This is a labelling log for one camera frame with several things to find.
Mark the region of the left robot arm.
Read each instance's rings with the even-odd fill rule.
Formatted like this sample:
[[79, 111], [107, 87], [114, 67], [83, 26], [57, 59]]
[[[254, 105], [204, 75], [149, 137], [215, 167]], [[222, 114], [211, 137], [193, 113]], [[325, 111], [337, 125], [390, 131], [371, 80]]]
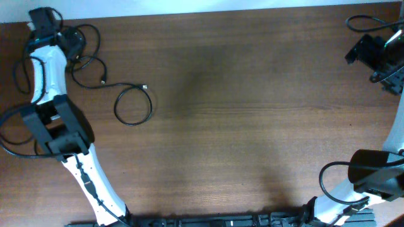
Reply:
[[81, 56], [85, 39], [71, 28], [63, 30], [55, 12], [50, 7], [29, 12], [33, 40], [27, 52], [33, 61], [35, 91], [21, 116], [45, 156], [61, 162], [75, 178], [92, 206], [95, 224], [130, 226], [128, 208], [98, 162], [93, 130], [67, 96], [66, 66]]

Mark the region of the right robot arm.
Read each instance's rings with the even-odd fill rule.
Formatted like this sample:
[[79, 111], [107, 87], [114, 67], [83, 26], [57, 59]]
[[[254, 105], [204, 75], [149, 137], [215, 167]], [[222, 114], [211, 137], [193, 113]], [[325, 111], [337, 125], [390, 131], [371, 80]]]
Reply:
[[[394, 95], [403, 96], [403, 30], [388, 40], [364, 35], [345, 56], [348, 64], [360, 61], [373, 70], [369, 78]], [[332, 166], [347, 166], [347, 178], [333, 190], [323, 183]], [[350, 161], [334, 161], [319, 173], [321, 197], [313, 197], [300, 215], [300, 224], [343, 226], [370, 206], [403, 197], [403, 102], [398, 104], [392, 128], [380, 151], [360, 149]]]

